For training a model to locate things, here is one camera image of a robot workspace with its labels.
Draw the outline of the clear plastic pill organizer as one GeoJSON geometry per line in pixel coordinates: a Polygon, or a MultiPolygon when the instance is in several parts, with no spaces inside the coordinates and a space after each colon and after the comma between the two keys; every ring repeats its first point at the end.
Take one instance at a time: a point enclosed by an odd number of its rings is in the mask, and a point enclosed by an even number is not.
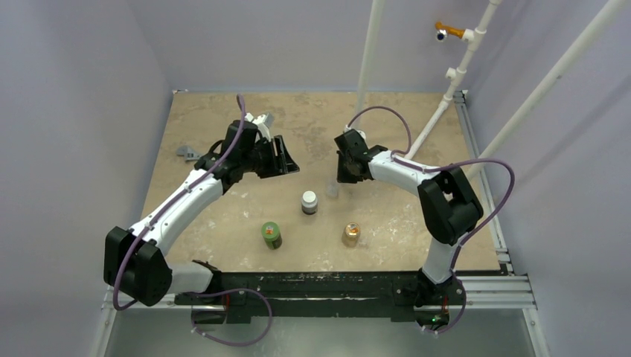
{"type": "Polygon", "coordinates": [[[325,187],[325,194],[326,194],[326,196],[331,198],[331,199],[338,198],[339,197],[339,188],[340,188],[340,185],[335,179],[329,180],[326,183],[326,187],[325,187]]]}

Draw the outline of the white capped dark pill bottle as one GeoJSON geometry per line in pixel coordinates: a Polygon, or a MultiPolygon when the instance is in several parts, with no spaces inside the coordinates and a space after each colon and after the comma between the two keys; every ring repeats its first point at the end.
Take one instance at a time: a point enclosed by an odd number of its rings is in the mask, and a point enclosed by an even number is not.
{"type": "Polygon", "coordinates": [[[301,210],[306,215],[313,215],[318,211],[318,197],[315,192],[307,190],[301,197],[301,210]]]}

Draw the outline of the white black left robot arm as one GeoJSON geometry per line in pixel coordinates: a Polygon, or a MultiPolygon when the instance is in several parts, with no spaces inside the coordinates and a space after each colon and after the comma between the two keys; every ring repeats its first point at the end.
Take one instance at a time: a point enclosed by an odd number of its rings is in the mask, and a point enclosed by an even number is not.
{"type": "Polygon", "coordinates": [[[204,304],[220,299],[216,268],[201,261],[170,265],[166,256],[195,218],[245,174],[267,179],[299,171],[282,136],[271,134],[272,121],[265,114],[232,122],[224,139],[199,156],[184,182],[153,212],[106,235],[103,279],[113,288],[117,310],[129,308],[119,302],[120,293],[145,306],[168,294],[192,293],[204,304]]]}

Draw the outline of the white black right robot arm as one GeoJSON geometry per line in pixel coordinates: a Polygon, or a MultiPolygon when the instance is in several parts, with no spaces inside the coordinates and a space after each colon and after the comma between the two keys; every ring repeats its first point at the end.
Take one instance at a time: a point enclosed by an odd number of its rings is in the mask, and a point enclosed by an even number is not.
{"type": "Polygon", "coordinates": [[[472,233],[484,210],[463,170],[458,167],[423,167],[401,159],[383,146],[368,147],[355,129],[334,139],[337,146],[336,180],[344,184],[381,181],[420,201],[424,223],[432,238],[419,270],[417,291],[434,303],[454,280],[453,269],[461,240],[472,233]]]}

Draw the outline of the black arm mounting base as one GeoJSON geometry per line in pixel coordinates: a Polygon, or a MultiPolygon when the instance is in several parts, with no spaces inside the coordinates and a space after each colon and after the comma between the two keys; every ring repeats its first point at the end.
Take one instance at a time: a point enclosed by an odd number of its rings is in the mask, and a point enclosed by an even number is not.
{"type": "Polygon", "coordinates": [[[387,318],[444,327],[465,305],[462,282],[435,285],[421,271],[223,272],[207,291],[180,293],[175,304],[221,307],[203,324],[246,324],[253,317],[387,318]]]}

